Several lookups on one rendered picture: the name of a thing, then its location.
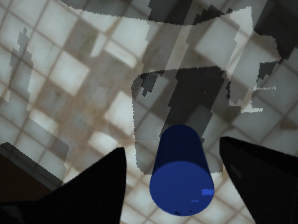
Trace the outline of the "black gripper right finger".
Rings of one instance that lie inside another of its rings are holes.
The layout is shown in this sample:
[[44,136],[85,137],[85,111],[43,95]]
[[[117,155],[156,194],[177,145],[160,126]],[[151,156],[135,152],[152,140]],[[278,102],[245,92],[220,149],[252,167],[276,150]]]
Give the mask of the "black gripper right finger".
[[256,224],[298,224],[298,156],[228,136],[219,155]]

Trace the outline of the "dark blue cylinder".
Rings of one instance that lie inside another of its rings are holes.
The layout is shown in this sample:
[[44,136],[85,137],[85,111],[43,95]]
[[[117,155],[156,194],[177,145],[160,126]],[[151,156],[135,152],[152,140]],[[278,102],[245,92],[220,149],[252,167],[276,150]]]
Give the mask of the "dark blue cylinder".
[[194,129],[181,124],[162,133],[149,190],[162,211],[176,216],[197,214],[210,204],[214,183]]

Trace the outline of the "brown square block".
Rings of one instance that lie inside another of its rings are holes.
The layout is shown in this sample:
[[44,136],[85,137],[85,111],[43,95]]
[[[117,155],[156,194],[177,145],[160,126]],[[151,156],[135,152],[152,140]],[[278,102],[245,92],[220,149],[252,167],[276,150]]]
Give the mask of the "brown square block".
[[50,192],[46,185],[0,154],[0,202],[37,201]]

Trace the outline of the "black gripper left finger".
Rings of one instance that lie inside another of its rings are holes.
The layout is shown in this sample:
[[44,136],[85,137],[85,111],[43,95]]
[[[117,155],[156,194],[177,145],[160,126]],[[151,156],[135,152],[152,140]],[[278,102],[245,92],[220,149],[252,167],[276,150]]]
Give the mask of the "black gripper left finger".
[[115,148],[42,199],[0,202],[0,224],[120,224],[126,171]]

